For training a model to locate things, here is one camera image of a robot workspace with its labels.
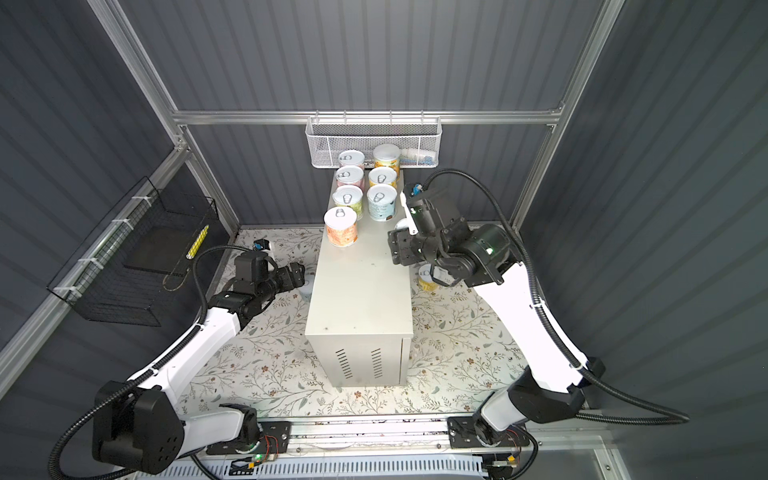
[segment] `yellow can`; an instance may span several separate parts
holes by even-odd
[[[384,144],[373,149],[373,166],[389,167],[400,177],[400,149],[397,145]]]
[[[425,292],[434,292],[438,287],[438,284],[432,280],[432,275],[429,274],[431,269],[432,266],[429,263],[425,263],[419,268],[419,286]]]

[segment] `black cable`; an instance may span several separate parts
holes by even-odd
[[[494,210],[496,211],[496,214],[498,215],[499,220],[502,222],[502,226],[504,227],[504,230],[507,232],[507,235],[509,235],[512,242],[515,244],[515,246],[520,251],[520,254],[522,255],[522,261],[525,265],[526,270],[528,271],[528,288],[531,291],[531,301],[532,305],[534,307],[534,310],[538,314],[538,318],[541,321],[542,326],[544,327],[544,330],[546,330],[549,337],[552,339],[552,342],[557,346],[557,348],[560,350],[560,352],[563,354],[563,356],[568,360],[568,362],[573,366],[580,374],[583,376],[589,383],[592,385],[597,386],[599,389],[606,392],[608,395],[611,395],[613,397],[616,397],[617,399],[629,403],[630,405],[634,405],[636,407],[640,407],[641,409],[647,410],[649,412],[655,412],[660,413],[661,415],[665,415],[664,417],[612,417],[612,416],[603,416],[603,415],[592,415],[588,413],[578,413],[577,418],[584,419],[584,420],[592,420],[595,422],[605,422],[605,423],[620,423],[622,425],[674,425],[679,423],[685,423],[690,420],[690,417],[688,414],[680,412],[676,409],[671,409],[665,406],[658,405],[656,403],[648,402],[643,399],[639,399],[637,397],[634,397],[632,395],[629,395],[628,393],[622,392],[619,389],[616,389],[607,383],[600,380],[597,376],[595,376],[592,372],[590,372],[586,366],[582,365],[579,359],[576,358],[576,355],[573,354],[573,352],[565,345],[563,340],[560,338],[558,333],[554,330],[554,327],[549,321],[549,318],[547,318],[547,313],[544,311],[544,300],[541,298],[541,291],[538,288],[538,283],[536,281],[536,273],[533,267],[533,259],[531,258],[528,251],[525,249],[525,245],[523,244],[522,239],[519,235],[512,229],[511,225],[507,221],[506,217],[504,216],[504,213],[502,212],[502,208],[498,205],[498,201],[494,198],[491,191],[485,187],[485,185],[481,184],[480,181],[475,179],[472,175],[467,174],[466,172],[462,170],[458,170],[455,168],[446,168],[443,170],[438,170],[435,173],[429,175],[427,179],[422,184],[422,189],[426,190],[429,188],[429,185],[431,182],[439,175],[442,174],[454,174],[459,175],[460,177],[464,177],[467,180],[471,181],[477,188],[482,191],[482,193],[490,200],[491,205],[493,206]]]
[[[128,395],[131,392],[131,390],[133,390],[138,385],[140,385],[144,380],[152,377],[152,375],[154,374],[153,369],[157,370],[163,365],[165,365],[166,363],[170,362],[171,359],[173,359],[185,346],[187,346],[187,344],[190,341],[192,341],[192,339],[197,335],[197,333],[200,332],[200,327],[205,322],[205,318],[208,313],[208,299],[205,296],[205,290],[203,289],[203,285],[200,282],[200,277],[197,275],[197,262],[200,260],[202,256],[208,253],[215,252],[218,250],[227,250],[227,249],[242,250],[243,252],[250,251],[246,247],[240,247],[238,245],[219,245],[216,247],[211,247],[203,251],[202,253],[198,254],[195,257],[194,261],[192,262],[192,277],[194,278],[195,286],[197,287],[197,293],[200,296],[200,300],[203,306],[203,311],[200,315],[200,318],[196,321],[196,323],[194,324],[192,329],[189,331],[189,333],[183,339],[181,339],[181,341],[173,349],[171,349],[167,354],[165,354],[161,359],[159,359],[151,368],[147,369],[146,372],[142,373],[137,378],[127,382],[117,392],[108,396],[102,403],[88,410],[88,412],[86,412],[85,415],[80,417],[75,423],[73,423],[67,429],[66,432],[64,432],[64,434],[55,443],[55,445],[53,446],[53,449],[51,449],[51,454],[48,456],[48,475],[53,480],[114,480],[116,478],[120,478],[132,472],[135,472],[135,470],[132,470],[130,468],[123,468],[122,470],[105,473],[103,475],[96,475],[91,477],[71,477],[70,475],[65,474],[61,470],[61,454],[64,451],[64,447],[67,446],[67,444],[72,439],[74,434],[77,433],[81,428],[83,428],[83,425],[88,423],[94,417],[94,415],[96,415],[96,412],[98,412],[99,410],[103,409],[106,406],[109,406],[113,402],[118,401],[124,396]]]
[[[192,458],[192,462],[194,462],[194,464],[197,465],[200,471],[203,472],[203,475],[207,476],[210,480],[221,480],[221,478],[214,475],[214,473],[211,470],[208,470],[207,466],[203,465],[203,463],[200,461],[197,455],[192,454],[190,455],[190,458]]]

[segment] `metal bracket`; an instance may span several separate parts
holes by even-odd
[[[452,449],[481,449],[488,445],[483,445],[475,434],[472,417],[448,417],[448,434]],[[525,437],[519,436],[512,431],[502,436],[502,439],[494,447],[506,447],[513,449],[515,447],[527,447],[531,441]]]
[[[288,451],[290,441],[291,422],[259,422],[261,439],[254,446],[244,445],[241,442],[219,442],[209,445],[205,452],[208,455],[254,455],[266,454],[269,442],[269,453],[285,453]]]

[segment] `white lid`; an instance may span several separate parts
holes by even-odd
[[[374,184],[391,184],[397,180],[397,172],[391,167],[376,167],[368,173]]]
[[[397,198],[397,190],[392,185],[374,185],[368,189],[368,201],[374,204],[390,204]]]
[[[400,156],[397,145],[384,144],[373,149],[373,157],[376,160],[394,161]]]
[[[339,164],[341,165],[362,165],[366,161],[366,156],[362,151],[344,150],[339,154]]]
[[[326,212],[323,220],[334,230],[346,230],[357,221],[357,213],[349,207],[334,207]]]
[[[356,185],[342,185],[333,192],[333,201],[339,204],[353,205],[362,200],[362,190]]]
[[[352,184],[362,179],[362,170],[353,165],[341,167],[336,171],[336,179],[348,184]]]

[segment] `floral patterned mat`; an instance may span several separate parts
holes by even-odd
[[[267,238],[279,265],[317,266],[322,228],[242,230],[236,244]],[[230,258],[219,288],[234,275]],[[405,386],[338,388],[304,338],[310,305],[297,292],[270,308],[219,350],[194,377],[178,409],[194,414],[220,403],[254,407],[262,418],[470,412],[522,373],[525,358],[474,290],[422,290],[412,268],[414,338]]]

